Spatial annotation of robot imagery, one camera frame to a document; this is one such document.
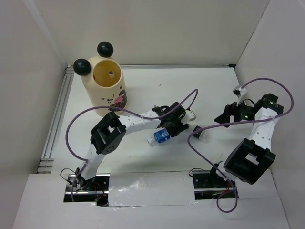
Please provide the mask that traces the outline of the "blue label bottle white cap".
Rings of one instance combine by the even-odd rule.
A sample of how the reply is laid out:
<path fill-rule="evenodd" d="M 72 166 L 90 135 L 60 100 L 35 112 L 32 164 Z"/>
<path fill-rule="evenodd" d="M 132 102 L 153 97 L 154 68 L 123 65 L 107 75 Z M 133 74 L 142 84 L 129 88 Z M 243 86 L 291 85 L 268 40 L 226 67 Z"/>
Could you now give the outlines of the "blue label bottle white cap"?
<path fill-rule="evenodd" d="M 171 136 L 166 128 L 160 129 L 147 139 L 147 142 L 150 146 L 155 146 L 159 144 L 163 144 L 170 140 Z"/>

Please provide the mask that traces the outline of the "black label bottle black cap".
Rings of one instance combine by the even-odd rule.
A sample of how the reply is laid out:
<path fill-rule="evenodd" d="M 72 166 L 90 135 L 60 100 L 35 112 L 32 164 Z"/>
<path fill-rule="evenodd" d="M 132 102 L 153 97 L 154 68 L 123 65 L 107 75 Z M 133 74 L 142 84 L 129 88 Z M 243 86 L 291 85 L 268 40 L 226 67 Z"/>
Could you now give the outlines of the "black label bottle black cap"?
<path fill-rule="evenodd" d="M 201 131 L 198 131 L 197 133 L 193 134 L 192 138 L 197 139 L 204 143 L 208 143 L 209 134 L 206 130 L 201 130 Z"/>

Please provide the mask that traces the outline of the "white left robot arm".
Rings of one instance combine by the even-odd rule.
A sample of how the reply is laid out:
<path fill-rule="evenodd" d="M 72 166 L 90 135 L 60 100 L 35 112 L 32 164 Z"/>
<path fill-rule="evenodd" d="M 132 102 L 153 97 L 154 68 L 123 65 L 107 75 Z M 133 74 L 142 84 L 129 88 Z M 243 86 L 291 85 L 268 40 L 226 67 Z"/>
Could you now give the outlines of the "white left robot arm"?
<path fill-rule="evenodd" d="M 111 111 L 91 130 L 90 148 L 83 166 L 76 169 L 77 185 L 83 190 L 93 187 L 97 169 L 107 154 L 114 152 L 123 137 L 142 130 L 162 128 L 169 137 L 176 137 L 188 129 L 196 115 L 178 102 L 170 107 L 154 107 L 136 115 L 117 115 Z"/>

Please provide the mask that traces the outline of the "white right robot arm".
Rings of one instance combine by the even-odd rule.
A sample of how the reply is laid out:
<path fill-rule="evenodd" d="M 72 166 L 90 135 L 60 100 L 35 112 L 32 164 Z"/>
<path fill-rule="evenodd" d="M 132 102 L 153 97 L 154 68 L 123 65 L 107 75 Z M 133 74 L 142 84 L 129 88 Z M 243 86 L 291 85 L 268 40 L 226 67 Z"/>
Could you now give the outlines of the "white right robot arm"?
<path fill-rule="evenodd" d="M 226 178 L 239 179 L 250 185 L 254 184 L 274 162 L 276 155 L 271 152 L 271 139 L 275 125 L 283 113 L 284 107 L 277 103 L 278 97 L 265 94 L 253 107 L 245 102 L 234 102 L 224 108 L 224 112 L 214 119 L 219 124 L 230 122 L 257 121 L 271 118 L 272 120 L 254 123 L 251 134 L 244 138 L 232 151 L 225 162 L 216 163 L 217 169 L 211 169 L 208 182 L 213 187 L 219 187 Z"/>

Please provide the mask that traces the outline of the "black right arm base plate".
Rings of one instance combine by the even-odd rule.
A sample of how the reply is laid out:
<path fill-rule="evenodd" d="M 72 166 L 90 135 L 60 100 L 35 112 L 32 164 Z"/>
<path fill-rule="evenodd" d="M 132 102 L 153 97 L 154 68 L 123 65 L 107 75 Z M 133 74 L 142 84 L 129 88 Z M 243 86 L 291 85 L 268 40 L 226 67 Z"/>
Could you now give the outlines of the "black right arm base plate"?
<path fill-rule="evenodd" d="M 193 179 L 195 200 L 208 200 L 220 198 L 235 198 L 233 187 L 228 181 L 209 170 L 194 168 L 189 171 L 189 176 Z"/>

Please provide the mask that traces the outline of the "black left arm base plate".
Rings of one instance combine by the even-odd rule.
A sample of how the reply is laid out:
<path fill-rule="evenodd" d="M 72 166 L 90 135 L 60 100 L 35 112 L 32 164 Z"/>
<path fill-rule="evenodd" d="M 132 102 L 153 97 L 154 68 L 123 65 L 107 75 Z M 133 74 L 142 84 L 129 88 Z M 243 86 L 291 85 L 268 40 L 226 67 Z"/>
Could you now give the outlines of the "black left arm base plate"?
<path fill-rule="evenodd" d="M 97 174 L 87 187 L 82 187 L 78 180 L 74 181 L 75 172 L 69 168 L 62 169 L 60 177 L 66 182 L 64 203 L 92 202 L 99 207 L 109 206 L 110 174 Z"/>

